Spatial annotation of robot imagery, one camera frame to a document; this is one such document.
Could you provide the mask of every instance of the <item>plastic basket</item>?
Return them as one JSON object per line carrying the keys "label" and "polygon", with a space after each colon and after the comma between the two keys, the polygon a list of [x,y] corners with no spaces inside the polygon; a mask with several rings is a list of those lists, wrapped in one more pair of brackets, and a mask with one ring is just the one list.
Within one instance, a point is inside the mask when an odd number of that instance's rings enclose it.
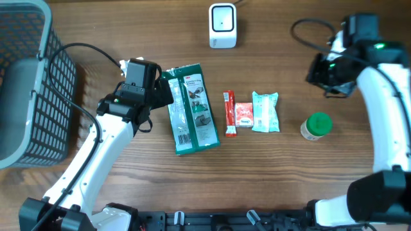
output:
{"label": "plastic basket", "polygon": [[[0,168],[44,167],[67,157],[73,110],[46,78],[62,46],[41,0],[0,2]],[[56,87],[72,99],[74,62],[65,51],[52,64]]]}

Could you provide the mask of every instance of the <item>jar with green lid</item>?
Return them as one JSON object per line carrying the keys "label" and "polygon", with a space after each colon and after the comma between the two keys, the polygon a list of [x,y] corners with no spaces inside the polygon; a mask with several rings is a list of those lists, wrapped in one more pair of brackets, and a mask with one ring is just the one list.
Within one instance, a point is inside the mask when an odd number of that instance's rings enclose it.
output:
{"label": "jar with green lid", "polygon": [[312,114],[301,125],[301,135],[309,141],[317,141],[319,138],[327,135],[333,129],[333,121],[323,113],[317,112]]}

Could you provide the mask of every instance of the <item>wooden surface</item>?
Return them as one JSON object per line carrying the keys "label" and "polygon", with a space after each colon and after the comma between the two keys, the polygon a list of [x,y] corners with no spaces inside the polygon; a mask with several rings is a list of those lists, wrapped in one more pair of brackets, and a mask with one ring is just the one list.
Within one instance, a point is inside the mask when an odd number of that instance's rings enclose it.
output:
{"label": "wooden surface", "polygon": [[[354,12],[376,12],[386,39],[411,48],[409,1],[244,0],[238,7],[238,45],[208,45],[212,1],[113,1],[52,3],[54,27],[63,41],[98,46],[116,60],[143,56],[169,69],[201,63],[221,146],[178,157],[166,108],[152,112],[151,133],[138,133],[124,149],[101,188],[94,210],[110,202],[139,210],[300,209],[311,199],[345,194],[348,185],[372,173],[372,139],[363,99],[324,99],[304,81],[316,51],[291,39],[289,27],[303,17],[335,26]],[[301,34],[325,44],[328,32],[315,26]],[[121,81],[119,71],[100,54],[83,48],[69,53],[81,80],[77,102],[95,114],[100,98]],[[252,91],[279,93],[281,133],[238,129],[227,139],[222,92],[251,102]],[[300,135],[314,112],[328,113],[334,129],[319,142]],[[0,230],[17,230],[18,211],[27,197],[41,198],[61,176],[87,136],[90,124],[77,114],[70,157],[46,169],[0,171]],[[382,230],[404,230],[383,227]]]}

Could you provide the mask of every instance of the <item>green package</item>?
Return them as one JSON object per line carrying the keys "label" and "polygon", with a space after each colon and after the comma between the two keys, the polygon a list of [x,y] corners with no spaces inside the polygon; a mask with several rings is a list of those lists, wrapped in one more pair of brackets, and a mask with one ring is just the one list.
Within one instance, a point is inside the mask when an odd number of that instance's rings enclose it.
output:
{"label": "green package", "polygon": [[200,64],[162,72],[173,93],[168,105],[175,153],[184,155],[220,145]]}

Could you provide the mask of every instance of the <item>barcode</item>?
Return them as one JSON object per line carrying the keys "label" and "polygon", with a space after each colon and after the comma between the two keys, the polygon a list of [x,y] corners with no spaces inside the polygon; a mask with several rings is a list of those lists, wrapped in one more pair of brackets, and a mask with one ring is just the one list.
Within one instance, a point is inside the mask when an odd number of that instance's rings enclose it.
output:
{"label": "barcode", "polygon": [[190,134],[179,135],[179,144],[189,144],[191,143]]}
{"label": "barcode", "polygon": [[229,93],[228,92],[224,92],[224,101],[225,102],[229,101]]}

